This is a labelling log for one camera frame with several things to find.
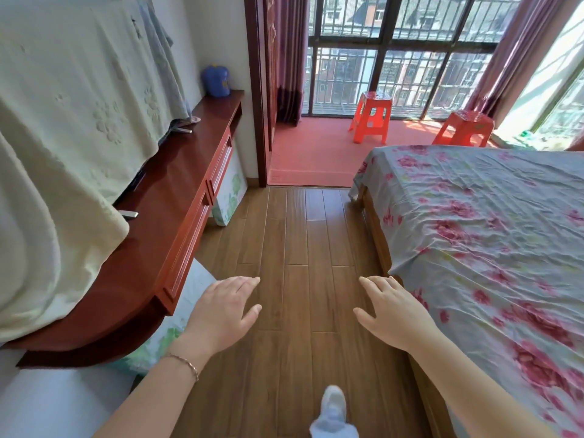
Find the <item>cream blanket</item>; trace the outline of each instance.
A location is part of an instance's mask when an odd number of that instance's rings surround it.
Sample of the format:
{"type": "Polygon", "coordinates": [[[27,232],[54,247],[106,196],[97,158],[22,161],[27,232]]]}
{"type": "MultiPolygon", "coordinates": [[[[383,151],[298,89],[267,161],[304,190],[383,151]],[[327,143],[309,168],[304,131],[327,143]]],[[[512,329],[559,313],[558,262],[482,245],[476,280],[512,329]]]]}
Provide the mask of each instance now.
{"type": "Polygon", "coordinates": [[[0,343],[66,316],[127,235],[112,203],[189,115],[177,74],[141,0],[0,23],[0,343]]]}

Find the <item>bracelet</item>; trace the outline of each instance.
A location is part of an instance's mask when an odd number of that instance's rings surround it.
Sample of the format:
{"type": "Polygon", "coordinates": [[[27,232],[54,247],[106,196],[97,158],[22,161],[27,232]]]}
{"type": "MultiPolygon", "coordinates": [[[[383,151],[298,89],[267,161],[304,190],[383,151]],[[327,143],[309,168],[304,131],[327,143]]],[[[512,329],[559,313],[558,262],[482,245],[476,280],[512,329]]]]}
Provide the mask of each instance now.
{"type": "Polygon", "coordinates": [[[176,358],[177,360],[179,360],[181,363],[185,363],[187,366],[190,367],[190,369],[193,372],[194,375],[194,382],[198,383],[199,382],[199,372],[197,372],[197,368],[193,366],[193,363],[191,363],[190,361],[188,361],[186,358],[183,358],[179,355],[175,355],[173,353],[170,352],[166,352],[164,355],[162,355],[162,358],[176,358]]]}

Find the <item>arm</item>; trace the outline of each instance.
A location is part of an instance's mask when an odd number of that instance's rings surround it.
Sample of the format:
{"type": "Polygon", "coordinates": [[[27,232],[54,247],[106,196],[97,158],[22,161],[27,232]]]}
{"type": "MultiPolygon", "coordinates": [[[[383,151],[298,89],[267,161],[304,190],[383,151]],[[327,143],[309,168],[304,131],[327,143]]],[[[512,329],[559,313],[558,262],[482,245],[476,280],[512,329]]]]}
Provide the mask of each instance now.
{"type": "Polygon", "coordinates": [[[427,310],[392,277],[361,277],[376,318],[355,308],[357,320],[418,362],[473,437],[555,437],[438,330],[427,310]]]}
{"type": "MultiPolygon", "coordinates": [[[[259,304],[242,318],[258,283],[259,278],[233,277],[209,286],[168,351],[186,358],[201,374],[213,354],[243,338],[258,319],[259,304]]],[[[168,438],[194,382],[185,363],[172,357],[160,360],[94,438],[168,438]]]]}

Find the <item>forearm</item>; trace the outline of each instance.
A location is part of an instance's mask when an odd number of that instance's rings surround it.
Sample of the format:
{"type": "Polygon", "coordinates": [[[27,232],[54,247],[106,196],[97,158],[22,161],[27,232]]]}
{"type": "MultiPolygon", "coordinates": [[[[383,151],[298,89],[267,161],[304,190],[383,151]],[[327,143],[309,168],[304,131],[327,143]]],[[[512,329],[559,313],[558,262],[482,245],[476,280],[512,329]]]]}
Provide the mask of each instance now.
{"type": "MultiPolygon", "coordinates": [[[[201,354],[191,361],[201,372],[208,357],[201,354]]],[[[171,357],[160,360],[94,438],[169,437],[194,382],[185,363],[171,357]]]]}
{"type": "Polygon", "coordinates": [[[472,437],[556,436],[444,335],[411,354],[472,437]]]}

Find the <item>stool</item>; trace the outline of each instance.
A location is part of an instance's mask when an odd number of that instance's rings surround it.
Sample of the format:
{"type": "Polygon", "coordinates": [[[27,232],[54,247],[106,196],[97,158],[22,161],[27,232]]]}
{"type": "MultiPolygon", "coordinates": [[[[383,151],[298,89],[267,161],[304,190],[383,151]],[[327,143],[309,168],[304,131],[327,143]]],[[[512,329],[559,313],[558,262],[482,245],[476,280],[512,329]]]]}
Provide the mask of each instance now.
{"type": "Polygon", "coordinates": [[[483,148],[489,141],[493,129],[495,129],[495,123],[492,118],[486,116],[484,113],[456,110],[444,122],[442,129],[440,129],[432,144],[473,147],[474,144],[471,142],[471,137],[473,135],[483,135],[483,139],[479,144],[479,147],[483,148]],[[444,136],[444,132],[448,129],[448,126],[454,128],[452,138],[444,136]]]}
{"type": "Polygon", "coordinates": [[[391,104],[391,97],[385,93],[362,93],[349,127],[349,131],[357,128],[353,142],[361,144],[365,135],[381,135],[381,142],[385,144],[387,130],[390,126],[391,104]],[[372,116],[371,110],[373,108],[375,108],[375,115],[372,116]]]}

